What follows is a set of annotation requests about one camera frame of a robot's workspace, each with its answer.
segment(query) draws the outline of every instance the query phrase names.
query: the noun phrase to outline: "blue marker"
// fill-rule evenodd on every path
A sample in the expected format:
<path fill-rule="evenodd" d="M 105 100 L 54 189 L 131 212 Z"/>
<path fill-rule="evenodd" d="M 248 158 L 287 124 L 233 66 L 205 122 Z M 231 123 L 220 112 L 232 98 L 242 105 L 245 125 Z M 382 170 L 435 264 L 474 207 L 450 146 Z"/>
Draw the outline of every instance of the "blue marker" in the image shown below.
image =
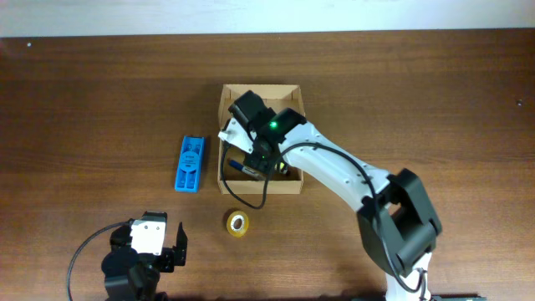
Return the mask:
<path fill-rule="evenodd" d="M 255 178 L 257 181 L 265 181 L 266 178 L 264 176 L 262 176 L 260 173 L 258 173 L 258 171 L 255 171 L 247 166 L 243 166 L 241 165 L 240 163 L 234 161 L 234 160 L 230 160 L 229 162 L 230 166 L 236 168 L 237 170 L 243 172 L 244 174 L 246 175 L 249 175 L 249 176 L 252 176 L 253 178 Z"/>

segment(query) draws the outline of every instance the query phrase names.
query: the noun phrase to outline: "yellow object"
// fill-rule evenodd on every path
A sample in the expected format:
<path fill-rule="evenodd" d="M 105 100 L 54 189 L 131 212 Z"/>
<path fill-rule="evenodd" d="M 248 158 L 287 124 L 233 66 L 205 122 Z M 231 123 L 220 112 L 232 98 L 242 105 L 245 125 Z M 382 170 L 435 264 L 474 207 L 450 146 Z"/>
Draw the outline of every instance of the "yellow object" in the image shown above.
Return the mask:
<path fill-rule="evenodd" d="M 234 237 L 242 237 L 249 228 L 249 217 L 245 212 L 233 212 L 227 219 L 227 230 Z"/>

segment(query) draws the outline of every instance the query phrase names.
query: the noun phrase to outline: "brown box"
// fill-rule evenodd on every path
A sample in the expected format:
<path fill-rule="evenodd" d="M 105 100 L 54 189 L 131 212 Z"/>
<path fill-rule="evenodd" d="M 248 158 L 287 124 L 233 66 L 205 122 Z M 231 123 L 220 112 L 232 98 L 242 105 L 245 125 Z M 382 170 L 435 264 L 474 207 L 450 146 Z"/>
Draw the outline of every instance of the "brown box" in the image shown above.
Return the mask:
<path fill-rule="evenodd" d="M 298 85 L 293 84 L 225 84 L 219 103 L 219 127 L 222 129 L 227 120 L 231 118 L 228 107 L 242 94 L 251 90 L 260 95 L 268 108 L 278 113 L 279 111 L 291 108 L 304 116 L 303 97 Z M 221 181 L 221 155 L 223 143 L 219 140 L 219 161 L 217 164 L 217 183 L 223 194 L 228 194 L 228 190 Z M 225 161 L 233 159 L 243 162 L 243 152 L 232 147 L 227 152 Z M 253 181 L 251 177 L 230 167 L 227 162 L 224 165 L 224 175 L 228 186 L 236 194 L 262 194 L 264 182 Z M 276 173 L 267 186 L 268 194 L 299 194 L 303 186 L 303 172 L 299 169 L 290 167 L 289 175 Z"/>

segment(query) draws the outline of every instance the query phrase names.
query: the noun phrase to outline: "table surface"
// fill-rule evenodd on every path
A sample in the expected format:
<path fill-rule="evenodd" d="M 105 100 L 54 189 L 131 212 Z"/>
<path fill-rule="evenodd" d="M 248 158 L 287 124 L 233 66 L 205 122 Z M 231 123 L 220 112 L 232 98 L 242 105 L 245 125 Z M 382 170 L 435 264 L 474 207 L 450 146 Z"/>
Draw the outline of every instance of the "table surface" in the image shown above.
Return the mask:
<path fill-rule="evenodd" d="M 226 83 L 300 84 L 331 141 L 421 177 L 444 228 L 433 293 L 535 295 L 535 30 L 8 38 L 0 49 L 0 299 L 64 299 L 79 244 L 145 210 L 169 214 L 166 245 L 179 222 L 189 237 L 186 266 L 161 277 L 171 296 L 384 291 L 354 213 L 311 176 L 261 211 L 220 194 Z M 184 135 L 207 138 L 197 194 L 173 189 Z M 223 227 L 233 208 L 251 219 L 241 239 Z M 75 300 L 105 298 L 108 239 L 79 257 Z"/>

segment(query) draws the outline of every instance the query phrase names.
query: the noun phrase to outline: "blue package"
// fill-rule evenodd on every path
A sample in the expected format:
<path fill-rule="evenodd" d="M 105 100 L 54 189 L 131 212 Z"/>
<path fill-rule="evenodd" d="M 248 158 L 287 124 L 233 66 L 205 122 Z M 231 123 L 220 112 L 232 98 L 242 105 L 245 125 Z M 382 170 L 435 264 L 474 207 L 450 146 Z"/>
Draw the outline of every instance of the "blue package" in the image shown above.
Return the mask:
<path fill-rule="evenodd" d="M 194 193 L 199 191 L 203 153 L 204 138 L 184 136 L 181 157 L 178 161 L 178 168 L 176 169 L 176 191 Z"/>

